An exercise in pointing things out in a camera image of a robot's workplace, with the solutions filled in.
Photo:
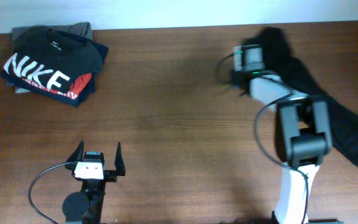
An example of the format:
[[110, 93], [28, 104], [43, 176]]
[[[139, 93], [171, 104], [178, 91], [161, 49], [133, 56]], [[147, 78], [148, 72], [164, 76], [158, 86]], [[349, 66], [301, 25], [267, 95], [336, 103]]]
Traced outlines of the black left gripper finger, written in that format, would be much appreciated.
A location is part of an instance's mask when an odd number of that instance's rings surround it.
[[72, 152], [72, 154], [68, 157], [66, 162], [80, 162], [83, 158], [83, 150], [84, 150], [84, 142], [80, 141], [77, 148]]
[[117, 144], [114, 166], [116, 168], [116, 176], [125, 176], [126, 175], [126, 167], [124, 164], [124, 159], [122, 157], [122, 149], [121, 149], [120, 142], [118, 142], [118, 144]]

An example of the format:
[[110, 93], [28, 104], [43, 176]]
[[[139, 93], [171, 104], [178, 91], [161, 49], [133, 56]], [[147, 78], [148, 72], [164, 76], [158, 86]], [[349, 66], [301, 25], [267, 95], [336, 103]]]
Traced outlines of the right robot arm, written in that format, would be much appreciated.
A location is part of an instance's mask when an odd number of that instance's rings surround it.
[[[313, 181], [333, 145], [327, 103], [294, 89], [272, 71], [232, 72], [229, 82], [264, 104], [254, 119], [253, 134], [262, 153], [282, 170], [280, 196], [269, 223], [310, 223]], [[259, 120], [267, 110], [275, 112], [277, 157], [259, 137]]]

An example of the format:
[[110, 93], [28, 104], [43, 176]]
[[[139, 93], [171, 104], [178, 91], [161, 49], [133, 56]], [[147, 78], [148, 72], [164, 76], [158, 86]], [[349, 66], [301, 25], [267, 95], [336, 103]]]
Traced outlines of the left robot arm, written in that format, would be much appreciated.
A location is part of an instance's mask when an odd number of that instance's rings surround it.
[[80, 142], [65, 165], [73, 178], [81, 182], [81, 189], [63, 201], [65, 223], [100, 223], [106, 184], [117, 182], [119, 176], [126, 174], [120, 143], [117, 144], [114, 170], [104, 169], [102, 152], [85, 152], [84, 146], [84, 142]]

